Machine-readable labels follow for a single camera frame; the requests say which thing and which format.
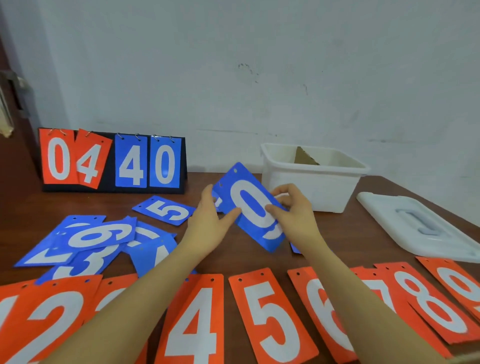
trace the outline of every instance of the person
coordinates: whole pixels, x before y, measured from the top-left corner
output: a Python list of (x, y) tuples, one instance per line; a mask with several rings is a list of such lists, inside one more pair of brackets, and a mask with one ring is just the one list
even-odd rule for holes
[[(266, 211), (313, 267), (363, 364), (446, 363), (328, 248), (310, 202), (295, 185), (279, 186), (272, 194), (288, 211), (274, 205)], [(178, 247), (42, 363), (134, 363), (180, 285), (220, 244), (240, 213), (236, 208), (219, 219), (208, 185)]]

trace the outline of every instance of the brown table top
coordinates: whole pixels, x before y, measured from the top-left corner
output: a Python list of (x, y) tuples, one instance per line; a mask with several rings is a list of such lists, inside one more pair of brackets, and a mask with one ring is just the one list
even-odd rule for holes
[[(182, 204), (196, 206), (200, 200), (201, 190), (207, 184), (215, 183), (221, 176), (221, 173), (189, 173), (188, 187), (184, 195), (172, 194), (164, 195), (164, 197)], [(315, 213), (318, 227), (327, 244), (347, 266), (373, 267), (374, 263), (406, 261), (454, 304), (463, 309), (417, 262), (414, 255), (400, 248), (362, 207), (356, 199), (357, 194), (362, 191), (414, 197), (476, 241), (480, 241), (480, 228), (379, 176), (361, 178), (344, 213)], [(36, 279), (49, 269), (49, 267), (13, 268), (13, 265), (67, 215), (106, 215), (107, 220), (111, 221), (121, 219), (126, 215), (136, 216), (148, 224), (177, 233), (177, 241), (180, 241), (187, 228), (186, 223), (176, 227), (132, 210), (133, 206), (147, 198), (147, 194), (39, 193), (29, 196), (23, 202), (8, 209), (2, 207), (2, 211), (0, 211), (0, 285)], [(459, 264), (475, 279), (480, 280), (480, 265)], [(310, 360), (309, 363), (334, 363), (287, 275), (288, 269), (308, 265), (303, 256), (292, 253), (287, 241), (271, 254), (235, 225), (218, 248), (199, 264), (197, 267), (199, 273), (221, 273), (225, 277), (226, 363), (256, 362), (228, 284), (228, 277), (265, 267), (269, 267), (273, 271), (320, 350), (320, 355)], [(108, 278), (130, 273), (135, 273), (133, 264), (128, 255), (121, 253), (103, 274)], [(150, 337), (149, 363), (153, 363), (162, 325), (163, 318)], [(480, 341), (447, 345), (447, 347), (452, 354), (458, 355), (480, 350)]]

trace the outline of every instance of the plastic bin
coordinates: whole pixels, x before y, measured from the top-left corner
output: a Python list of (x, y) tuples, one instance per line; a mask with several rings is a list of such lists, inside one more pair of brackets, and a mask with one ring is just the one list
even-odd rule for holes
[(294, 183), (309, 199), (314, 211), (341, 213), (361, 176), (370, 167), (347, 154), (331, 148), (301, 146), (320, 164), (295, 164), (298, 146), (261, 144), (264, 157), (262, 185), (269, 191), (275, 187)]

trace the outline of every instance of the white wall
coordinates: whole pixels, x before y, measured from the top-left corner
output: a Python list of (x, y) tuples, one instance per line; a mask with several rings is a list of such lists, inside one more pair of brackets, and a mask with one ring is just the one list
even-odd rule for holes
[(476, 0), (0, 5), (44, 126), (184, 135), (189, 170), (331, 146), (480, 225)]

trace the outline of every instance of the person's right hand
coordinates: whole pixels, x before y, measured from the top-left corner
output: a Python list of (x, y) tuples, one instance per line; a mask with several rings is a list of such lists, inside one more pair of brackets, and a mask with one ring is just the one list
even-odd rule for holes
[(302, 251), (309, 245), (318, 245), (323, 238), (318, 231), (312, 211), (312, 204), (293, 183), (278, 186), (272, 191), (279, 203), (289, 208), (282, 210), (274, 205), (265, 206), (265, 210), (278, 220), (287, 238)]

